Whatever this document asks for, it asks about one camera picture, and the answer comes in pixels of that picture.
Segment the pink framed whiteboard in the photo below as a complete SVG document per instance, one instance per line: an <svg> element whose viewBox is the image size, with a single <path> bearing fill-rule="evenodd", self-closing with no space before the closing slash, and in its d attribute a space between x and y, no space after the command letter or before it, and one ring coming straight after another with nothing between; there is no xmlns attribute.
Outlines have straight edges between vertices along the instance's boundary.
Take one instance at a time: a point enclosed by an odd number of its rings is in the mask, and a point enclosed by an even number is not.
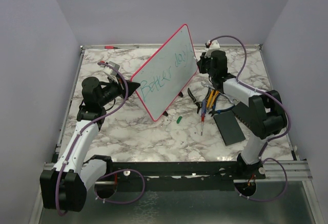
<svg viewBox="0 0 328 224"><path fill-rule="evenodd" d="M157 121L197 73L196 55L187 24L183 24L131 77L153 121Z"/></svg>

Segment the green marker cap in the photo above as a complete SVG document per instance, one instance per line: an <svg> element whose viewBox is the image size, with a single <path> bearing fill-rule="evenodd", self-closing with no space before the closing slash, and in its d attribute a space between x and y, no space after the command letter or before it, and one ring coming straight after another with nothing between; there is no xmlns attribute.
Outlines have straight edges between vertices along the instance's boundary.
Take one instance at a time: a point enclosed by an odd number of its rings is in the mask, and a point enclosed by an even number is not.
<svg viewBox="0 0 328 224"><path fill-rule="evenodd" d="M181 122L181 120L182 120L182 116L180 116L180 117L177 119L176 123L179 124L179 123Z"/></svg>

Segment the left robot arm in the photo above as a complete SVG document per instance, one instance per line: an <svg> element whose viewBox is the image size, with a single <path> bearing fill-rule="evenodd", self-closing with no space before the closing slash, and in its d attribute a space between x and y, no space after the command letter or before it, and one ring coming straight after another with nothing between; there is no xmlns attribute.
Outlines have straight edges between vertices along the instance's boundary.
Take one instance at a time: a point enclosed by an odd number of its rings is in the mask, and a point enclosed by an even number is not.
<svg viewBox="0 0 328 224"><path fill-rule="evenodd" d="M85 161L86 153L105 121L105 105L119 96L126 100L140 84L120 77L108 82L87 77L81 86L83 102L72 138L53 168L40 175L44 208L55 209L60 216L81 211L87 191L97 180L116 177L110 157L93 156Z"/></svg>

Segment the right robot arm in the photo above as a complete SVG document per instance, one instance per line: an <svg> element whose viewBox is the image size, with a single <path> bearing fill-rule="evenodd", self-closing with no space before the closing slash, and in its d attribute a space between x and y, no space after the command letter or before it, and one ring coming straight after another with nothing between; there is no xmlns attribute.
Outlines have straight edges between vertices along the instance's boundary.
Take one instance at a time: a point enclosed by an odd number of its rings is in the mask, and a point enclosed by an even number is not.
<svg viewBox="0 0 328 224"><path fill-rule="evenodd" d="M242 118L252 135L237 156L235 172L240 178L248 178L260 166L260 157L268 142L280 138L281 130L289 125L280 94L275 90L256 89L239 81L228 72L228 59L224 51L202 53L197 65L201 74L209 76L214 90L239 101Z"/></svg>

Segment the silver open-end wrench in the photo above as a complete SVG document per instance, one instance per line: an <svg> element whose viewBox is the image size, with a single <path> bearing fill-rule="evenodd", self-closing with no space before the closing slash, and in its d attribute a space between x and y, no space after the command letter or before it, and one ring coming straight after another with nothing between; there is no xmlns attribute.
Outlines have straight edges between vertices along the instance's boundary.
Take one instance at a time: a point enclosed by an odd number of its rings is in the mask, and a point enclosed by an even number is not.
<svg viewBox="0 0 328 224"><path fill-rule="evenodd" d="M209 82L201 82L201 85L206 88L214 89L213 86Z"/></svg>

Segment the yellow black utility knife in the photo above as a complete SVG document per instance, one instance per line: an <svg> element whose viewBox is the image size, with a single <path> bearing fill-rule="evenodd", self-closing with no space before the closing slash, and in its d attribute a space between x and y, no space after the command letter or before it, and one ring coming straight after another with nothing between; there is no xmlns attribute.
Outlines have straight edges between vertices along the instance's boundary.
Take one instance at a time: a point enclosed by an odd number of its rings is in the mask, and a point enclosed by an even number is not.
<svg viewBox="0 0 328 224"><path fill-rule="evenodd" d="M217 90L211 90L209 97L207 98L207 108L211 108L214 105L214 101L216 100L217 96L220 94Z"/></svg>

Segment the blue transparent screwdriver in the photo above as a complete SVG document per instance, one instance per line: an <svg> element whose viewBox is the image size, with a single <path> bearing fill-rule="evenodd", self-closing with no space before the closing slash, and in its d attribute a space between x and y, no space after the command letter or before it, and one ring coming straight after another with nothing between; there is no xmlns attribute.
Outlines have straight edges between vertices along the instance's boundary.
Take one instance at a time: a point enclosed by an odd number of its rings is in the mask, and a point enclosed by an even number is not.
<svg viewBox="0 0 328 224"><path fill-rule="evenodd" d="M201 131L200 131L201 136L203 136L203 126L204 126L204 118L206 116L206 109L207 109L207 101L206 99L203 99L201 104Z"/></svg>

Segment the black flat box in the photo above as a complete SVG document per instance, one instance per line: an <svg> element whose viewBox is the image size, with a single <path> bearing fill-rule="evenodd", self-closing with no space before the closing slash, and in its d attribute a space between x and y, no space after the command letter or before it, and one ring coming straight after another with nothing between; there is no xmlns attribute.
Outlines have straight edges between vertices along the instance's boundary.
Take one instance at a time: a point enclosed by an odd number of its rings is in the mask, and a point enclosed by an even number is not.
<svg viewBox="0 0 328 224"><path fill-rule="evenodd" d="M232 111L216 114L213 118L226 146L245 140L244 133Z"/></svg>

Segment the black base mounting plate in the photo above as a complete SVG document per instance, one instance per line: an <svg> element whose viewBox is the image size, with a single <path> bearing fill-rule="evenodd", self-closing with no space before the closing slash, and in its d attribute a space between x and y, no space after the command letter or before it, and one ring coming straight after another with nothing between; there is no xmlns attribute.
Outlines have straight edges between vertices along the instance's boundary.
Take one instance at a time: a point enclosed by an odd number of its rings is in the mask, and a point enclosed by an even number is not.
<svg viewBox="0 0 328 224"><path fill-rule="evenodd" d="M233 191L234 181L247 182L249 179L265 179L265 174L259 172L259 165L242 172L235 161L206 162L112 162L102 158L105 163L105 176L118 170L130 171L125 176L123 172L116 173L117 183L96 184L102 190L112 190L115 186L118 192L139 192L143 184L138 171L145 179L145 191L202 191L221 190Z"/></svg>

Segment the black grey handled pliers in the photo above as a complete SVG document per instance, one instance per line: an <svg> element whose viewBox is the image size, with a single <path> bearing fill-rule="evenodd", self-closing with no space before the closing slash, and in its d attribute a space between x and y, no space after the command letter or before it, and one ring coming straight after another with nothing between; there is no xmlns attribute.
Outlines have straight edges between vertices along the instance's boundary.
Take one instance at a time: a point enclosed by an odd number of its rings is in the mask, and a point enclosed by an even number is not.
<svg viewBox="0 0 328 224"><path fill-rule="evenodd" d="M198 114L199 111L200 111L200 109L201 109L201 106L202 106L201 102L199 102L199 101L196 99L196 97L192 94L190 88L187 89L187 93L188 93L188 96L191 98L193 104L197 106L197 111L196 111L196 113Z"/></svg>

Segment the red marker at wall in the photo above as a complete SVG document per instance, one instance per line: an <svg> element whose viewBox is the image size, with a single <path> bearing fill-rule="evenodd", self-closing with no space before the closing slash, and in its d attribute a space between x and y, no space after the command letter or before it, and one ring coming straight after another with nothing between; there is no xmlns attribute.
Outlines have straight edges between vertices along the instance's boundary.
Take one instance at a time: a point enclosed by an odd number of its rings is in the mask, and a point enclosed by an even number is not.
<svg viewBox="0 0 328 224"><path fill-rule="evenodd" d="M104 49L120 49L120 48L115 46L104 46Z"/></svg>

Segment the blue handled pliers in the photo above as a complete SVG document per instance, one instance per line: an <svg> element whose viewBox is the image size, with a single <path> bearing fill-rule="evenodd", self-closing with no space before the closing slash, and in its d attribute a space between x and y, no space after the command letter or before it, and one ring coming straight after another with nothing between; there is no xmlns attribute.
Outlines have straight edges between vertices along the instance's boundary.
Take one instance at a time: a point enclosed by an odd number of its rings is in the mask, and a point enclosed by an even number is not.
<svg viewBox="0 0 328 224"><path fill-rule="evenodd" d="M217 102L219 100L219 98L223 96L225 97L229 103L231 104L230 107L228 108L220 108L220 109L217 109ZM225 94L222 94L222 93L218 93L212 100L211 104L210 104L210 111L209 111L209 115L211 117L213 117L214 115L217 115L217 114L221 114L221 113L224 113L224 112L228 112L228 111L231 111L233 108L235 107L235 104L234 102L228 98Z"/></svg>

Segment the black network switch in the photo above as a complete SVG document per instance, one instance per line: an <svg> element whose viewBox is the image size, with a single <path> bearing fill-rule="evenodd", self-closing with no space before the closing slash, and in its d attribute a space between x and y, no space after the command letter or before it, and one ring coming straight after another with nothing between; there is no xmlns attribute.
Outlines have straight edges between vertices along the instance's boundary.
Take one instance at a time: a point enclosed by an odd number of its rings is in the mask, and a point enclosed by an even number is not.
<svg viewBox="0 0 328 224"><path fill-rule="evenodd" d="M239 102L233 109L235 117L242 122L247 128L251 129L251 112L244 103Z"/></svg>

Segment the aluminium frame rail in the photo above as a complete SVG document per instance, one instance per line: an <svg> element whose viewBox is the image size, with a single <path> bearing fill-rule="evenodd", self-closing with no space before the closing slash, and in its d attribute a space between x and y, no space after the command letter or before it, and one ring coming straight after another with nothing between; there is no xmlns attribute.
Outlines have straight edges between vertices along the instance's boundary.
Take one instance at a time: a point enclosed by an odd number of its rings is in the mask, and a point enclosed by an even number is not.
<svg viewBox="0 0 328 224"><path fill-rule="evenodd" d="M310 181L313 179L310 167L306 160L279 161L283 166L288 181ZM274 161L268 161L263 165L265 179L269 181L285 181L283 168Z"/></svg>

